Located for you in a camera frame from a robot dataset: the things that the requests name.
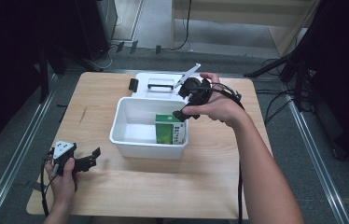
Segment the white container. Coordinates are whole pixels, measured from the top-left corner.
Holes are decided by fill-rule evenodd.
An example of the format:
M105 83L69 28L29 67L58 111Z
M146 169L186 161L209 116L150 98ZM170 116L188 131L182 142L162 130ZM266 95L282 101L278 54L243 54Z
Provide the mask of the white container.
M179 160L188 144L188 120L182 145L157 144L156 114L172 114L185 106L184 101L123 97L117 105L110 141L124 157Z

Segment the green box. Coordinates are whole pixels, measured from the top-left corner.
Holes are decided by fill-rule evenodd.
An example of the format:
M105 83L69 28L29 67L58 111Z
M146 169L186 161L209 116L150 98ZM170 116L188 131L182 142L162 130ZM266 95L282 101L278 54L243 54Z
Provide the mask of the green box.
M184 143L186 125L173 115L156 115L155 133L158 144L181 145Z

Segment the hand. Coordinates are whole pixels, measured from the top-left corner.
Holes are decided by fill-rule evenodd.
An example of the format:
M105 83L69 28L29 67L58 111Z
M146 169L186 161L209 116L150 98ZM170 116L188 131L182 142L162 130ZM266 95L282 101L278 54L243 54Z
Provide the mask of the hand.
M208 78L212 83L220 83L217 74L201 73L201 77ZM187 115L207 115L212 120L221 120L231 128L236 128L239 119L248 117L245 111L228 97L219 92L213 92L210 100L205 105L190 105L183 108Z
M64 209L64 212L70 213L73 208L76 194L75 183L72 176L74 167L75 160L70 158L64 165L63 176L57 175L54 178L51 176L53 170L52 158L45 165L49 180L52 180L50 185L53 191L54 205L52 206L51 212L55 209Z

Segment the person's left hand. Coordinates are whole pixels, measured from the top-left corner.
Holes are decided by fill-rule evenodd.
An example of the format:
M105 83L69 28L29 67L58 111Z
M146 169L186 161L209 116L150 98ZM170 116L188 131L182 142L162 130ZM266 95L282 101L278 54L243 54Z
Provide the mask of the person's left hand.
M64 209L66 213L70 213L74 205L74 199L76 194L75 183L73 180L72 172L75 167L75 160L70 158L63 168L63 176L57 175L55 178L51 176L53 165L52 158L45 165L49 180L52 180L51 187L54 196L54 209Z

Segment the wooden table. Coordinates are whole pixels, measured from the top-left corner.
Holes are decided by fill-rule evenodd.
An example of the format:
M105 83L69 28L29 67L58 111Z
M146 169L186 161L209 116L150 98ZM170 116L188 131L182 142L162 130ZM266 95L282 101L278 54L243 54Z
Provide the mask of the wooden table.
M110 142L117 103L131 94L132 77L85 73L77 84L52 145L57 140L77 143L75 158L89 156L97 147L102 155L95 167L79 173L72 214L236 219L239 156L233 131L224 123L206 116L191 119L189 143L178 161L124 158ZM271 148L253 83L238 78L221 81L242 94L244 107ZM50 190L47 199L50 208ZM39 191L33 191L27 211L44 214Z

